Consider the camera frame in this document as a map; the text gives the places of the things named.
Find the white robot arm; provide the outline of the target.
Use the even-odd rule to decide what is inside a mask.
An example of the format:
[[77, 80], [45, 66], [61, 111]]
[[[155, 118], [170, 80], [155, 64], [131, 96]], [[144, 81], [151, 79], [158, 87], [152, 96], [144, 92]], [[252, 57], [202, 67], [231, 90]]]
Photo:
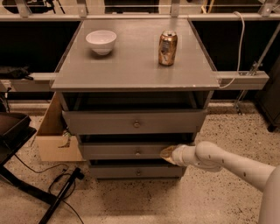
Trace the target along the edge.
[[279, 165], [242, 157], [208, 141], [197, 145], [172, 145], [161, 150], [160, 157], [173, 165], [192, 165], [208, 172], [219, 172], [225, 168], [262, 192], [258, 224], [280, 224]]

